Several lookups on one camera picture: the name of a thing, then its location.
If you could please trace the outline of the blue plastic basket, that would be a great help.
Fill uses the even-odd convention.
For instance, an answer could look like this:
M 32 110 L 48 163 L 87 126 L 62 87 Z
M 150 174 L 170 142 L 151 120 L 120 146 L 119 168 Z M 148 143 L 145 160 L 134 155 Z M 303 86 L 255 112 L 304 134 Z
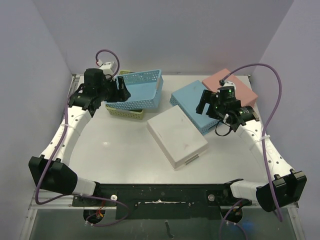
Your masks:
M 131 97 L 124 102 L 106 102 L 111 108 L 122 110 L 156 109 L 161 100 L 163 87 L 160 69 L 122 74 Z
M 202 135 L 209 133 L 218 124 L 218 120 L 206 115 L 208 105 L 205 106 L 203 114 L 196 113 L 196 108 L 200 103 L 203 91 L 206 89 L 199 80 L 196 80 L 174 91 L 169 100 L 173 107 L 179 106 L 181 108 Z

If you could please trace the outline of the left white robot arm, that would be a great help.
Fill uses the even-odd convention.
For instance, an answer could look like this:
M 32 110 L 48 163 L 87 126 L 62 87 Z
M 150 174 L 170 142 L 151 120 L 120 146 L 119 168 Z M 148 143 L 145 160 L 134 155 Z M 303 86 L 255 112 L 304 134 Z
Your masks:
M 58 193 L 61 197 L 81 195 L 92 206 L 100 203 L 102 193 L 98 182 L 79 177 L 69 168 L 70 158 L 82 131 L 102 103 L 125 102 L 130 97 L 122 76 L 105 75 L 98 68 L 84 72 L 84 82 L 67 98 L 64 118 L 54 137 L 40 156 L 29 160 L 37 204 L 41 204 L 40 190 Z

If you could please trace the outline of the green plastic basket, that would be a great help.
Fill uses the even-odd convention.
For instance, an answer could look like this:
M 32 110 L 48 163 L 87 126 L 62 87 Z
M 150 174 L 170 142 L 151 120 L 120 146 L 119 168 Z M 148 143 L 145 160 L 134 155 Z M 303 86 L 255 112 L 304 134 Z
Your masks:
M 142 120 L 145 114 L 145 111 L 143 109 L 124 110 L 115 107 L 110 107 L 107 101 L 105 101 L 105 108 L 112 116 L 129 119 Z

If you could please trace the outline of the pink plastic basket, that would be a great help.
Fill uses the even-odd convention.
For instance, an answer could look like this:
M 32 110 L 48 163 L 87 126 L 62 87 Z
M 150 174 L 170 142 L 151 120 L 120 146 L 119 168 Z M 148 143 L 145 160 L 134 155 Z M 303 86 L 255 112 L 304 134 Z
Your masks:
M 223 69 L 217 73 L 205 78 L 202 84 L 210 91 L 217 92 L 218 88 L 221 88 L 220 80 L 222 80 L 230 71 Z M 241 106 L 254 107 L 258 95 L 254 93 L 250 86 L 243 83 L 237 76 L 231 74 L 224 82 L 224 87 L 234 87 L 235 97 L 241 101 Z

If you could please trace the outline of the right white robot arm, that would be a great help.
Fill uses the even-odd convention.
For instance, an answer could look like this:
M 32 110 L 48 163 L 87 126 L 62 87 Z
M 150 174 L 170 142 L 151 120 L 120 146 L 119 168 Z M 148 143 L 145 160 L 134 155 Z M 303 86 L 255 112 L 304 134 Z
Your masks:
M 256 201 L 266 212 L 297 202 L 307 183 L 303 171 L 296 171 L 277 151 L 266 134 L 257 112 L 236 99 L 234 86 L 220 87 L 216 92 L 204 90 L 196 113 L 205 113 L 229 126 L 248 146 L 255 160 L 266 171 L 267 183 L 239 180 L 222 192 L 230 205 L 239 199 Z

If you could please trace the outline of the white plastic basket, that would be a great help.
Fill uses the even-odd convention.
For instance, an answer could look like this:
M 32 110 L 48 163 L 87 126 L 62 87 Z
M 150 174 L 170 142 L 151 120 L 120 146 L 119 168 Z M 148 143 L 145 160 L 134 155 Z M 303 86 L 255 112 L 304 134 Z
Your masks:
M 199 158 L 209 146 L 177 105 L 149 119 L 146 128 L 174 170 Z

